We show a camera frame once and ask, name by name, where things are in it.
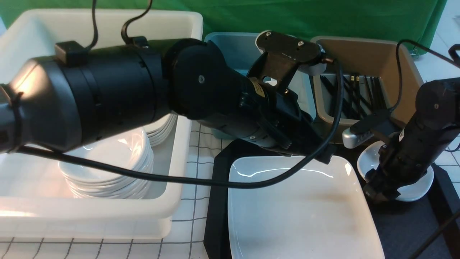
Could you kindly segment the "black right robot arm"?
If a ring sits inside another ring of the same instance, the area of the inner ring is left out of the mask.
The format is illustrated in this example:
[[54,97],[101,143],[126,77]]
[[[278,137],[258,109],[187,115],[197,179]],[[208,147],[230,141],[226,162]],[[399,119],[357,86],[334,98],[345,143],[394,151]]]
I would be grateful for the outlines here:
[[363,192],[373,200],[416,201],[432,185],[431,165],[459,135],[459,78],[423,84],[415,99],[415,113],[398,131],[385,113],[385,121],[372,130],[378,138],[378,164],[363,164]]

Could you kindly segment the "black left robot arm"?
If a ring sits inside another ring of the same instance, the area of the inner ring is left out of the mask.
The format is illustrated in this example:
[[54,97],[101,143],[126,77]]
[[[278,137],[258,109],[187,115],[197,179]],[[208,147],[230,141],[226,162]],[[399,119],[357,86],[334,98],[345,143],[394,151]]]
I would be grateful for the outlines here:
[[28,60],[1,85],[1,151],[35,144],[64,153],[176,113],[279,154],[313,154],[324,139],[288,85],[299,68],[327,59],[317,44],[298,43],[263,42],[248,75],[196,39],[163,51],[59,43],[57,57]]

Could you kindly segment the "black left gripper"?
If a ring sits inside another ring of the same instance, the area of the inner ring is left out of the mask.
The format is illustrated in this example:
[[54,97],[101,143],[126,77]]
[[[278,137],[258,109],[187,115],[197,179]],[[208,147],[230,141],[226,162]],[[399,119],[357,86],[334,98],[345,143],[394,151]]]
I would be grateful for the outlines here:
[[305,80],[232,77],[216,87],[216,130],[285,155],[313,155],[328,164],[335,147],[312,125]]

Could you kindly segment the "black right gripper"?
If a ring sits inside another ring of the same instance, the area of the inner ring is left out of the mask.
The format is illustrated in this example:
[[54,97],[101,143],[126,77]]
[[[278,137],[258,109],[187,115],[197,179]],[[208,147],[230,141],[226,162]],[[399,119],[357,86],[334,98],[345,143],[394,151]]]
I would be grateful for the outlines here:
[[435,137],[391,137],[378,151],[377,169],[370,169],[363,192],[375,201],[392,201],[400,187],[421,179],[437,158]]

